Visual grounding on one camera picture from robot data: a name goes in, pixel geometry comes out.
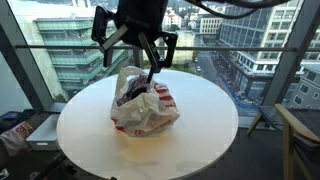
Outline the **purple patterned clothing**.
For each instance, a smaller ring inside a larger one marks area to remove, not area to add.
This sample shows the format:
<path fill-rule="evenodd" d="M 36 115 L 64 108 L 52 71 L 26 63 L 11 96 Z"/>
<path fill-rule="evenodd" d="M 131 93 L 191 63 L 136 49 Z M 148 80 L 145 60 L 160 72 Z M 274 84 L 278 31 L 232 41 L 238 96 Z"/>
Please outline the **purple patterned clothing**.
<path fill-rule="evenodd" d="M 130 98 L 131 93 L 138 89 L 146 87 L 148 89 L 149 84 L 147 83 L 148 77 L 146 75 L 139 75 L 138 77 L 134 77 L 129 81 L 129 87 L 127 92 L 117 101 L 117 106 L 120 107 L 123 104 L 133 100 Z"/>

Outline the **white red plastic bag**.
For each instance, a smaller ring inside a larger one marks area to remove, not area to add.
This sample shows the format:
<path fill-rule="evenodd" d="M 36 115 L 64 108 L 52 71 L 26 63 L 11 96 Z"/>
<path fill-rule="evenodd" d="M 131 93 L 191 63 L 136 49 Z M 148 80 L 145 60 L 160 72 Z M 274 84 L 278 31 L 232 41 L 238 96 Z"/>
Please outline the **white red plastic bag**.
<path fill-rule="evenodd" d="M 120 70 L 111 107 L 114 126 L 129 136 L 148 136 L 162 131 L 180 116 L 167 85 L 154 80 L 148 83 L 147 92 L 118 107 L 117 101 L 127 92 L 129 81 L 139 75 L 148 77 L 142 69 L 134 66 Z"/>

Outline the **black bowl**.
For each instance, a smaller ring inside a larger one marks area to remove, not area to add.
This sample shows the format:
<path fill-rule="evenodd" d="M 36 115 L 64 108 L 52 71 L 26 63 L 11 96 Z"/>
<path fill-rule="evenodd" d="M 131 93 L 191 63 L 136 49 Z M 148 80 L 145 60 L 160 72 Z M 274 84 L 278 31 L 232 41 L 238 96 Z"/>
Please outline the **black bowl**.
<path fill-rule="evenodd" d="M 147 88 L 146 87 L 143 87 L 143 88 L 138 88 L 136 90 L 134 90 L 131 95 L 130 95 L 130 98 L 131 99 L 135 99 L 137 96 L 139 96 L 141 93 L 145 93 L 147 92 Z"/>

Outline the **dark bag on floor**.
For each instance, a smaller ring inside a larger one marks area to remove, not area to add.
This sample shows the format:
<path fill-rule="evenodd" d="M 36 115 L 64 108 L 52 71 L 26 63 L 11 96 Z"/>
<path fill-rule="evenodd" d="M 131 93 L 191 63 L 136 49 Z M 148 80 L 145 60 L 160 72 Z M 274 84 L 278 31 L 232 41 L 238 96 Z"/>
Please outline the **dark bag on floor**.
<path fill-rule="evenodd" d="M 25 109 L 23 112 L 8 111 L 0 116 L 0 134 L 30 119 L 37 113 L 34 109 Z"/>

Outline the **white red bag on floor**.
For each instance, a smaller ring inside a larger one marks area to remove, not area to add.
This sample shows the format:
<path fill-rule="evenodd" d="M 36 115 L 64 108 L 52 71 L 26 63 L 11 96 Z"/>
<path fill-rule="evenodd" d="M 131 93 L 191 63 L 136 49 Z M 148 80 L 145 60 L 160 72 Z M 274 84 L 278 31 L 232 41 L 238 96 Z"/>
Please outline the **white red bag on floor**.
<path fill-rule="evenodd" d="M 0 141 L 4 144 L 10 156 L 15 156 L 23 150 L 29 150 L 30 146 L 26 139 L 33 133 L 34 129 L 27 122 L 22 122 L 0 135 Z"/>

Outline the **white round table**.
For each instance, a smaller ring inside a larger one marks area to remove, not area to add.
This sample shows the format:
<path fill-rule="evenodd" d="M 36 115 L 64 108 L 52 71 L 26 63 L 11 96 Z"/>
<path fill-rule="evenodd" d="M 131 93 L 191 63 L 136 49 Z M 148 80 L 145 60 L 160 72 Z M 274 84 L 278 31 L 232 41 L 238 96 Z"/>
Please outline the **white round table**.
<path fill-rule="evenodd" d="M 114 127 L 110 109 L 115 75 L 89 85 L 62 110 L 58 143 L 82 169 L 117 180 L 175 180 L 213 165 L 229 149 L 239 118 L 228 94 L 214 83 L 185 72 L 163 70 L 180 117 L 172 127 L 147 137 L 130 137 Z"/>

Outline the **white box on floor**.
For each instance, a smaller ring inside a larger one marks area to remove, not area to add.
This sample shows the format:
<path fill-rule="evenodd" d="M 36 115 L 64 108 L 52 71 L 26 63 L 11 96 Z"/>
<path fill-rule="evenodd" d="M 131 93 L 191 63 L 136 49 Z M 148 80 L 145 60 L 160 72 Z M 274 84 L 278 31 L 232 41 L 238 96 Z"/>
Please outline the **white box on floor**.
<path fill-rule="evenodd" d="M 57 140 L 57 122 L 59 115 L 50 115 L 27 139 L 27 143 L 36 151 L 55 151 L 60 146 Z"/>

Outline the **wooden chair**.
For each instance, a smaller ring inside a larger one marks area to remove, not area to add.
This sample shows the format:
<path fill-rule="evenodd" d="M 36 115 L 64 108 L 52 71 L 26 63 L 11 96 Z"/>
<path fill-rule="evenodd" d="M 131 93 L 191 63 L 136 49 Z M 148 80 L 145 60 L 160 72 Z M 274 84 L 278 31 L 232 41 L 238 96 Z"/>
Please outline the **wooden chair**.
<path fill-rule="evenodd" d="M 294 180 L 294 164 L 306 180 L 320 180 L 320 110 L 287 109 L 282 104 L 260 106 L 247 131 L 250 136 L 259 122 L 282 134 L 284 180 Z"/>

